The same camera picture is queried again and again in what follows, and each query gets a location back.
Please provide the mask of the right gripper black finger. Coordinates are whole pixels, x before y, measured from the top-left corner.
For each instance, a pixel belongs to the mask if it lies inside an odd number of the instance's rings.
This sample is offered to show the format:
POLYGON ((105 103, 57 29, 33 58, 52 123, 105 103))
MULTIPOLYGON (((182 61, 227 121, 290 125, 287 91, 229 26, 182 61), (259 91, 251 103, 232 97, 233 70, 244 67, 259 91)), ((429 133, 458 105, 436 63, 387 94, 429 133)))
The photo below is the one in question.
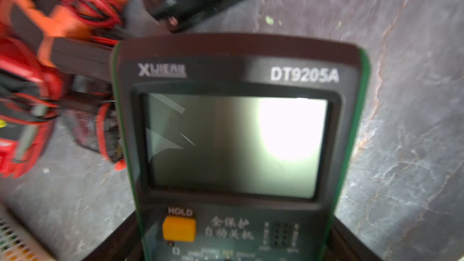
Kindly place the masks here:
POLYGON ((337 217, 327 240, 324 261, 381 261, 337 217))

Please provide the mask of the small black multimeter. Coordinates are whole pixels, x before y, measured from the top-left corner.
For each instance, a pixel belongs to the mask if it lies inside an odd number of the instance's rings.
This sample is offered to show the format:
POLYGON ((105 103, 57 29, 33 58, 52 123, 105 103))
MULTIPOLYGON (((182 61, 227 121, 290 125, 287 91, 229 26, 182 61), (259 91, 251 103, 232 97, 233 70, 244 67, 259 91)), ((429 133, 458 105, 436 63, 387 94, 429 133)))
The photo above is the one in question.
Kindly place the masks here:
POLYGON ((99 153, 114 170, 126 168, 110 83, 74 76, 60 104, 66 128, 79 146, 99 153))

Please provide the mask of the white plastic perforated basket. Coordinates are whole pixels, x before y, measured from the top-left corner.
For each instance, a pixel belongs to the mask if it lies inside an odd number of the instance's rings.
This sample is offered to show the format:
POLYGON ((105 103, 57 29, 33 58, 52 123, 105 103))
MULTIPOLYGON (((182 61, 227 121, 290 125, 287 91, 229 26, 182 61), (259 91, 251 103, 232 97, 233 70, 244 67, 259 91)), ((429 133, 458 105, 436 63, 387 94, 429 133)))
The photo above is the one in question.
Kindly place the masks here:
POLYGON ((1 204, 1 260, 55 261, 56 259, 1 204))

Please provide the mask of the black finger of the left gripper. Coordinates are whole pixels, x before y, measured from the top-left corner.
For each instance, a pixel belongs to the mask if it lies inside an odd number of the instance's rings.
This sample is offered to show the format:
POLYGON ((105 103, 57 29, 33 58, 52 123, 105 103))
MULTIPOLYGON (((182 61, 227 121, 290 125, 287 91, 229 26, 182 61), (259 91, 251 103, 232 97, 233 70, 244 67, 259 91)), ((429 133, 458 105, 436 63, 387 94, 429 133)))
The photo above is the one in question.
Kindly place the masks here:
POLYGON ((84 261, 142 261, 141 234, 134 211, 84 261))

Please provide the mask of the green multimeter DT9205A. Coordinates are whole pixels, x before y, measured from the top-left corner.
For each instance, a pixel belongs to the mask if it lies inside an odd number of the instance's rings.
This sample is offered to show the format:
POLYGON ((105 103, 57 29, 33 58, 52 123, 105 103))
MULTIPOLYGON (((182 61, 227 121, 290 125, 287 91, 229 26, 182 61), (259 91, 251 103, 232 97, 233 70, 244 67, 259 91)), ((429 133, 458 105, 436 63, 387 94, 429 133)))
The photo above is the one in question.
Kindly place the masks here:
POLYGON ((320 261, 371 66, 354 44, 120 41, 112 89, 147 261, 320 261))

